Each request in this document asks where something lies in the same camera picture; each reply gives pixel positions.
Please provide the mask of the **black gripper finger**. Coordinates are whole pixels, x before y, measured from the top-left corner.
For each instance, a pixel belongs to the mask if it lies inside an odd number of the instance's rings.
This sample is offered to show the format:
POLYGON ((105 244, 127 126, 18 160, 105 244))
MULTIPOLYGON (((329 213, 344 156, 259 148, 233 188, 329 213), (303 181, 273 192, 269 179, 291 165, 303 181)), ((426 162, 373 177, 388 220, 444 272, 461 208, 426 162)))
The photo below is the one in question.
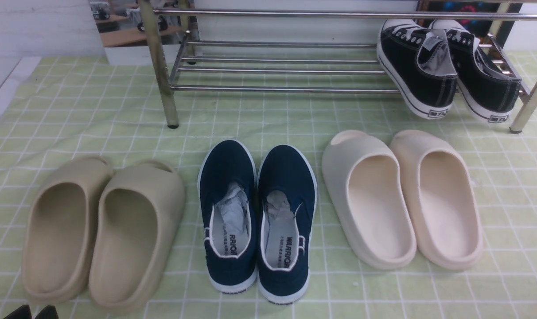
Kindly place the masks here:
POLYGON ((35 319, 58 319, 58 312, 54 305, 44 307, 35 317, 35 319))

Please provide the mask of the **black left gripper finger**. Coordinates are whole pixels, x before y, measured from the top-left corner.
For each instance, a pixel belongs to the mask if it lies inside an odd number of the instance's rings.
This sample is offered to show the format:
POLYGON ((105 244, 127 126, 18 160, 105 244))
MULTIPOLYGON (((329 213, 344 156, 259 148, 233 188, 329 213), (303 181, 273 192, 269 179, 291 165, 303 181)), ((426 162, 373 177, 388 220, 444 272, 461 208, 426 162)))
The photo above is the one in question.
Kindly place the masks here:
POLYGON ((32 312, 28 304, 23 304, 17 309, 11 311, 4 319, 32 319, 32 312))

